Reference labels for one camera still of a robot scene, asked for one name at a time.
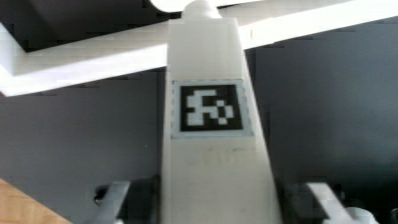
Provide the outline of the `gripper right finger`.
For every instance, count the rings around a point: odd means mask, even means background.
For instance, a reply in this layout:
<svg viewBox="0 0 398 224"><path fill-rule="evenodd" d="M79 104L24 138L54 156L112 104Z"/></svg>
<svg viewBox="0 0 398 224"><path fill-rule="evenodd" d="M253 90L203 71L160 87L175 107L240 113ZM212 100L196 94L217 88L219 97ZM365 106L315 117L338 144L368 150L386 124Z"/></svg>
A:
<svg viewBox="0 0 398 224"><path fill-rule="evenodd" d="M345 206L326 182L279 185L283 224L381 224L374 213Z"/></svg>

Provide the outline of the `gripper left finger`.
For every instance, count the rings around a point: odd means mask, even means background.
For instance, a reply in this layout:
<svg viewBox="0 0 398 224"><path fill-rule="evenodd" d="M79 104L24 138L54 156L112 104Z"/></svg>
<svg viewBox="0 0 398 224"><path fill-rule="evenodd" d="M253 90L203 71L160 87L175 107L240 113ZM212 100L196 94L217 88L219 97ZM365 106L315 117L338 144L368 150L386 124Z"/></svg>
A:
<svg viewBox="0 0 398 224"><path fill-rule="evenodd" d="M100 186L98 211L86 224L159 224L159 199L159 176Z"/></svg>

